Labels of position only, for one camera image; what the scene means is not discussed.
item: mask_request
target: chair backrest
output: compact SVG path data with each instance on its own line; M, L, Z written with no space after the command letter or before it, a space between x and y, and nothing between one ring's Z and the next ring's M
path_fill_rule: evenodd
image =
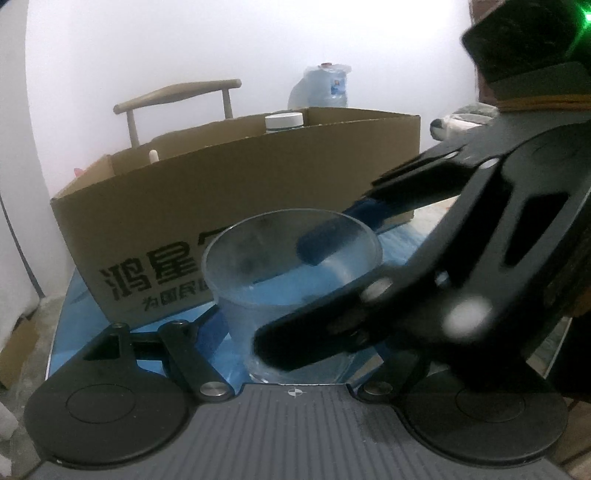
M135 127L134 110L150 105L173 103L187 98L192 98L204 93L222 91L223 112L226 118L232 118L232 105L230 104L230 89L240 88L242 82L239 79L213 80L211 82L177 83L155 90L145 95L133 98L127 102L118 103L113 107L115 115L125 112L127 114L127 126L132 147L139 147L138 131Z

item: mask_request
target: white bottle cap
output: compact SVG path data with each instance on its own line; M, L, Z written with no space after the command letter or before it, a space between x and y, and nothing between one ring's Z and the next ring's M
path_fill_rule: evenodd
M150 150L148 158L150 159L150 163L156 163L159 160L158 152L156 152L156 150Z
M304 115L299 112L276 113L265 117L265 126L268 130L301 127L302 125L304 125Z

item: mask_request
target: clear plastic cup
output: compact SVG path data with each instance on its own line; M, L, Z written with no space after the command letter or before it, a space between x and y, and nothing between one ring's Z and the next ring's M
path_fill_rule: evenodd
M253 336L261 326L346 285L381 262L379 240L362 222L326 210L290 209L251 217L222 232L205 250L202 268L253 380L331 384L339 382L353 355L340 353L284 372L253 354Z

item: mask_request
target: ridged gray surface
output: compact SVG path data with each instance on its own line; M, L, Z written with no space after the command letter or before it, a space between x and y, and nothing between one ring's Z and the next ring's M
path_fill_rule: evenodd
M45 463L31 480L563 480L548 460L508 469L443 458L416 441L388 406L367 405L344 385L246 385L200 407L167 447L133 465L75 471Z

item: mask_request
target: round pad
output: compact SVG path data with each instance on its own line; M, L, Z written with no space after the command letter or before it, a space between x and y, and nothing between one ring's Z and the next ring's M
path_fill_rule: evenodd
M187 418L183 391L161 375L123 369L108 383L85 381L50 378L31 396L25 423L43 455L80 466L128 462L161 447Z
M424 441L453 458L481 465L521 463L546 453L568 418L560 395L541 379L535 386L476 393L443 371L419 382L404 410Z
M74 392L66 403L70 414L86 423L109 423L125 417L135 406L135 395L119 385L90 385Z

